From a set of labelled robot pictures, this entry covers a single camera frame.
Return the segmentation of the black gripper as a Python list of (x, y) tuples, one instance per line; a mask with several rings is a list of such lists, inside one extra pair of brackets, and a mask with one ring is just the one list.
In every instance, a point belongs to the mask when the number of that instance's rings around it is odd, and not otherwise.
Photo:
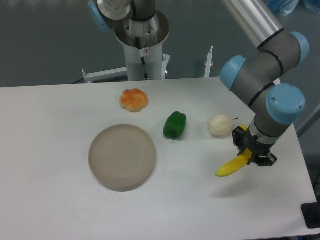
[(263, 135), (259, 131), (251, 133), (246, 126), (237, 126), (232, 131), (232, 139), (238, 149), (238, 156), (242, 155), (246, 149), (252, 152), (247, 165), (253, 163), (258, 167), (271, 167), (278, 160), (274, 154), (270, 153), (271, 147), (275, 144), (274, 137)]

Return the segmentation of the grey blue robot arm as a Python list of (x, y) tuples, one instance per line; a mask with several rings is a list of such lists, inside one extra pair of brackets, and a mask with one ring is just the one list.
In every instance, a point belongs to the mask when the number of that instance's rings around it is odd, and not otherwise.
[[(250, 163), (273, 165), (271, 147), (305, 107), (305, 97), (295, 86), (275, 84), (283, 74), (309, 54), (308, 40), (286, 32), (261, 0), (226, 0), (224, 5), (258, 50), (246, 59), (237, 55), (221, 69), (219, 78), (254, 113), (248, 129), (232, 132), (234, 145)], [(130, 81), (165, 78), (162, 45), (169, 35), (167, 18), (153, 0), (90, 0), (87, 4), (97, 26), (114, 30), (123, 45)]]

